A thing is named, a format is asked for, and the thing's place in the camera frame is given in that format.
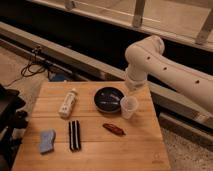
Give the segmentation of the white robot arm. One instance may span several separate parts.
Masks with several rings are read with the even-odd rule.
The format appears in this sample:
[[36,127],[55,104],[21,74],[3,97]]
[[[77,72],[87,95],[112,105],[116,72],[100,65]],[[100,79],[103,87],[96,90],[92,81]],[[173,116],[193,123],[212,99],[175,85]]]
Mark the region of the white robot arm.
[[125,84],[134,91],[151,75],[169,85],[213,115],[213,76],[178,64],[163,56],[165,45],[156,35],[127,47]]

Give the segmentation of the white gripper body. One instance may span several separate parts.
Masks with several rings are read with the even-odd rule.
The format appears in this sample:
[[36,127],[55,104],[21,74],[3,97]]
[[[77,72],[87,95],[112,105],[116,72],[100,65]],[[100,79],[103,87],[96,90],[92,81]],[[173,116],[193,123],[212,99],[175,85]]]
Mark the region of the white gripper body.
[[145,83],[145,72],[134,68],[127,68],[125,70],[125,85],[130,91],[140,89]]

